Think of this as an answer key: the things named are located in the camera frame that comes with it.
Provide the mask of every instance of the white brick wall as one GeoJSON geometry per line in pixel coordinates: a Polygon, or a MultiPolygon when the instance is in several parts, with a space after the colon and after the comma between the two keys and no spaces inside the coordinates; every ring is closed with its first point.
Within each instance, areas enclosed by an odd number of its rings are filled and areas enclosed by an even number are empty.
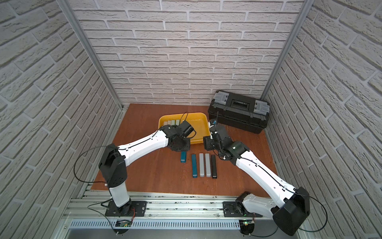
{"type": "Polygon", "coordinates": [[[2,1],[0,33],[0,237],[50,238],[117,107],[56,1],[2,1]]]}
{"type": "Polygon", "coordinates": [[[329,212],[317,238],[382,236],[381,11],[381,0],[316,0],[267,97],[276,164],[329,212]]]}
{"type": "Polygon", "coordinates": [[[124,104],[202,105],[217,89],[260,97],[302,5],[301,0],[70,3],[124,104]]]}

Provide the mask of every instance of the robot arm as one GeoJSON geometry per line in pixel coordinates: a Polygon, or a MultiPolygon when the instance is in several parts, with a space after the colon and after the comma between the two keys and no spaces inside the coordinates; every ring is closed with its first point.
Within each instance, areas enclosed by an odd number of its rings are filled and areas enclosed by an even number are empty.
{"type": "Polygon", "coordinates": [[[129,212],[131,200],[126,190],[126,167],[140,157],[157,150],[169,147],[173,151],[188,151],[193,127],[183,121],[178,126],[165,125],[154,133],[126,145],[116,147],[110,144],[101,157],[98,165],[113,201],[120,212],[129,212]]]}
{"type": "Polygon", "coordinates": [[[217,150],[221,160],[231,161],[233,165],[249,174],[271,197],[261,198],[244,192],[236,199],[236,211],[245,215],[258,213],[273,218],[276,225],[292,236],[309,216],[309,194],[295,187],[273,173],[240,141],[233,142],[225,127],[215,119],[210,120],[210,136],[203,138],[206,150],[217,150]]]}

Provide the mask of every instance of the vent grille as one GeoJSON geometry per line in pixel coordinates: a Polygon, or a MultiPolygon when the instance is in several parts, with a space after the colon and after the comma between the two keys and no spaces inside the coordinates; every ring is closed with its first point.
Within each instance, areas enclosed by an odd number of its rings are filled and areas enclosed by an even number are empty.
{"type": "MultiPolygon", "coordinates": [[[[117,219],[110,219],[111,224],[117,229],[125,227],[115,227],[117,219]]],[[[73,219],[70,224],[71,229],[98,228],[107,229],[110,225],[106,219],[73,219]]],[[[234,219],[135,219],[130,229],[220,229],[238,230],[239,220],[234,219]]]]}

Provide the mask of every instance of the yellow tray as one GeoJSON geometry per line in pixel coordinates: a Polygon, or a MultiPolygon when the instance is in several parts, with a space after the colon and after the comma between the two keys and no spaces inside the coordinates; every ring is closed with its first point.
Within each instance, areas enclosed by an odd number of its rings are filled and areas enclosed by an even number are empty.
{"type": "MultiPolygon", "coordinates": [[[[177,120],[182,117],[183,114],[170,114],[170,115],[164,115],[159,119],[158,123],[158,128],[163,126],[165,121],[169,120],[177,120]]],[[[186,119],[187,113],[184,114],[182,123],[186,119]]],[[[191,124],[191,126],[194,128],[196,131],[195,137],[193,137],[190,141],[191,144],[196,144],[196,143],[203,143],[203,137],[210,135],[210,131],[208,129],[208,120],[207,116],[204,113],[189,113],[187,116],[187,122],[191,124]]],[[[191,138],[194,135],[194,132],[192,132],[189,136],[191,138]]]]}

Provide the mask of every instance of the black toolbox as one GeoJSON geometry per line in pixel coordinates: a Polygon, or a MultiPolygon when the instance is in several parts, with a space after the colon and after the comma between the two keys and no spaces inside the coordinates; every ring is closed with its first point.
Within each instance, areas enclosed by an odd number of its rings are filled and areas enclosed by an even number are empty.
{"type": "Polygon", "coordinates": [[[268,125],[269,105],[255,98],[218,90],[208,108],[209,119],[253,133],[268,125]]]}

